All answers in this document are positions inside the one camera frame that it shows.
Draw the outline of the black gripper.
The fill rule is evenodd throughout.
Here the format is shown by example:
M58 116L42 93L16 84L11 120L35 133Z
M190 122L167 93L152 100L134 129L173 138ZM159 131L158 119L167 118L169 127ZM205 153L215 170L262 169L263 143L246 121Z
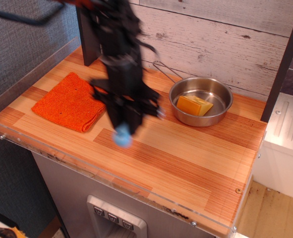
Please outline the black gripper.
M102 56L107 79L93 79L94 98L106 106L114 129L127 123L133 135L145 115L162 117L158 104L160 95L143 81L141 56Z

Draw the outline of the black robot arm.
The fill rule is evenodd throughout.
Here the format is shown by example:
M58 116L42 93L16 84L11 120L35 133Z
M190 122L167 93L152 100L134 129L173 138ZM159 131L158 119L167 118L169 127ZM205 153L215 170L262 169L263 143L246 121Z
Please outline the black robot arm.
M81 40L107 70L106 79L92 79L94 98L105 104L118 134L133 135L145 115L159 116L159 94L143 81L140 47L156 49L138 40L140 20L127 0L76 1Z

